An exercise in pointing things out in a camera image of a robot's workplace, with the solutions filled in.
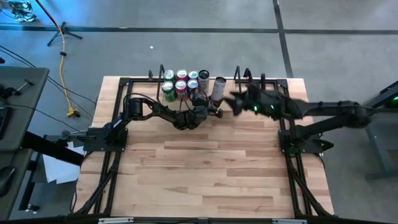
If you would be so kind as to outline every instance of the tripod stand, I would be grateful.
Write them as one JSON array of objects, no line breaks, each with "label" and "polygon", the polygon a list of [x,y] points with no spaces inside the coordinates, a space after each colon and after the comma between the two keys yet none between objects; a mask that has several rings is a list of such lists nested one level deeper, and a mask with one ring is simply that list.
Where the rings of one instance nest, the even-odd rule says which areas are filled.
[{"label": "tripod stand", "polygon": [[[57,26],[57,23],[54,21],[54,19],[52,18],[52,16],[49,14],[49,12],[47,12],[47,10],[44,8],[44,6],[42,5],[42,3],[38,0],[36,0],[36,3],[42,8],[42,10],[44,11],[44,13],[50,18],[50,20],[52,21],[52,23]],[[76,37],[77,39],[82,39],[83,37],[80,37],[79,35],[73,34],[69,31],[67,31],[67,28],[65,27],[66,23],[62,22],[62,25],[60,26],[60,30],[62,31],[62,34],[69,34],[73,37]],[[60,34],[60,31],[58,30],[55,35],[51,38],[51,40],[48,42],[47,46],[51,46],[52,42],[55,40],[55,38],[57,38]]]}]

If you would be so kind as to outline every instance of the gray floor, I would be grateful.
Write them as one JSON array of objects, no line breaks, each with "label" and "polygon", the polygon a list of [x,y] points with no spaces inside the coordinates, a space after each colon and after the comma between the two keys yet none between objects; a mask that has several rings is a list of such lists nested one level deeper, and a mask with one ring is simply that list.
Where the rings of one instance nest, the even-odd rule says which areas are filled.
[{"label": "gray floor", "polygon": [[[46,1],[58,21],[73,26],[276,28],[272,0],[61,0]],[[398,29],[398,2],[394,0],[280,0],[286,29]],[[40,22],[50,21],[34,6]],[[12,24],[0,14],[0,23]],[[197,33],[78,33],[67,36],[67,87],[95,99],[105,75],[145,75],[166,68],[208,69],[213,75],[233,75],[235,66],[249,67],[255,76],[286,77],[277,34]],[[0,44],[21,54],[37,67],[48,67],[59,81],[61,40],[46,43],[53,32],[0,30]],[[286,35],[294,77],[304,78],[311,101],[364,102],[398,78],[396,35]],[[4,56],[8,66],[23,66]],[[90,102],[73,98],[94,111]],[[65,117],[65,97],[49,83],[38,109],[78,128],[85,119]],[[58,134],[67,129],[36,113],[30,130]],[[398,220],[398,178],[367,182],[364,175],[379,170],[363,130],[339,129],[325,134],[335,148],[325,153],[326,176],[335,213],[344,218],[393,222]],[[73,184],[40,185],[32,203],[41,211],[15,211],[12,218],[45,217],[67,213]]]}]

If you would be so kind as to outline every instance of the can lid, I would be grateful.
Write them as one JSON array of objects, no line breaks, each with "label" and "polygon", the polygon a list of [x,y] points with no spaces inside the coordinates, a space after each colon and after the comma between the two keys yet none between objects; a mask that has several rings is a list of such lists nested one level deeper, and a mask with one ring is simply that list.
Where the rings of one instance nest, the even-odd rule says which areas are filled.
[{"label": "can lid", "polygon": [[175,88],[178,90],[183,90],[187,87],[187,83],[184,80],[179,80],[175,83]]},{"label": "can lid", "polygon": [[188,87],[189,88],[197,88],[198,87],[198,81],[197,80],[189,80],[188,81]]},{"label": "can lid", "polygon": [[162,86],[162,89],[163,89],[164,91],[172,90],[172,89],[173,89],[173,83],[172,83],[172,82],[169,82],[169,81],[164,82],[164,83],[163,83],[163,86]]},{"label": "can lid", "polygon": [[180,69],[180,70],[177,71],[177,76],[180,77],[180,78],[184,78],[187,75],[188,74],[187,74],[187,71],[185,69]]},{"label": "can lid", "polygon": [[224,77],[217,77],[216,81],[219,83],[226,83],[226,79]]},{"label": "can lid", "polygon": [[209,72],[206,70],[202,70],[199,72],[199,77],[200,78],[208,78],[210,76]]},{"label": "can lid", "polygon": [[166,70],[163,75],[164,78],[170,79],[174,77],[174,71],[173,70]]},{"label": "can lid", "polygon": [[198,72],[197,71],[191,71],[191,72],[189,72],[188,76],[190,78],[198,78]]}]

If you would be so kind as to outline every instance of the drink can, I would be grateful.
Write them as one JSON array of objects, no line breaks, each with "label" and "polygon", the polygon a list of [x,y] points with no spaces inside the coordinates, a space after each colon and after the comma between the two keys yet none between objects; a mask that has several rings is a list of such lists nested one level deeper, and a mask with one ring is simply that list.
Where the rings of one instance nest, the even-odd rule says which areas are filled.
[{"label": "drink can", "polygon": [[193,71],[189,72],[188,77],[189,77],[189,79],[197,80],[198,79],[198,71],[193,70]]},{"label": "drink can", "polygon": [[180,69],[177,71],[177,80],[188,81],[188,73],[185,69]]},{"label": "drink can", "polygon": [[166,81],[162,85],[164,99],[168,102],[175,100],[174,84],[170,81]]},{"label": "drink can", "polygon": [[191,99],[197,97],[198,94],[198,80],[191,79],[188,81],[188,91]]},{"label": "drink can", "polygon": [[223,100],[225,85],[226,79],[223,77],[217,77],[214,81],[213,92],[211,93],[211,102],[216,107],[218,107]]},{"label": "drink can", "polygon": [[175,83],[175,92],[179,100],[188,98],[187,83],[184,80],[179,80]]},{"label": "drink can", "polygon": [[210,74],[206,70],[202,70],[198,74],[199,89],[204,91],[206,94],[209,91],[209,80]]},{"label": "drink can", "polygon": [[164,74],[163,74],[163,78],[164,78],[165,82],[166,81],[170,81],[172,83],[176,82],[176,77],[174,75],[174,71],[173,70],[166,70],[166,72],[164,72]]}]

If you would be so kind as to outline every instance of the wooden table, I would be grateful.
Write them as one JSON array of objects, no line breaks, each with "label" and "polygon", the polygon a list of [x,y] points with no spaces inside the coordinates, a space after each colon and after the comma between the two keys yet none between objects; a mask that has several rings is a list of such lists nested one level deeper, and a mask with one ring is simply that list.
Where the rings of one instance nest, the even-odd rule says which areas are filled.
[{"label": "wooden table", "polygon": [[[119,78],[104,77],[93,127],[111,121]],[[308,100],[303,79],[287,81],[292,98]],[[228,80],[225,93],[235,88]],[[156,89],[153,83],[133,86],[133,92],[153,98]],[[279,123],[250,112],[234,118],[228,107],[223,108],[224,118],[209,117],[195,130],[179,131],[160,118],[131,122],[112,216],[294,217],[285,158],[277,140]],[[312,122],[305,118],[296,123]],[[83,163],[76,210],[98,185],[103,157],[103,152],[94,152]],[[321,160],[309,154],[302,157],[308,188],[333,213]],[[301,191],[298,195],[304,211]],[[106,189],[101,211],[107,196]]]}]

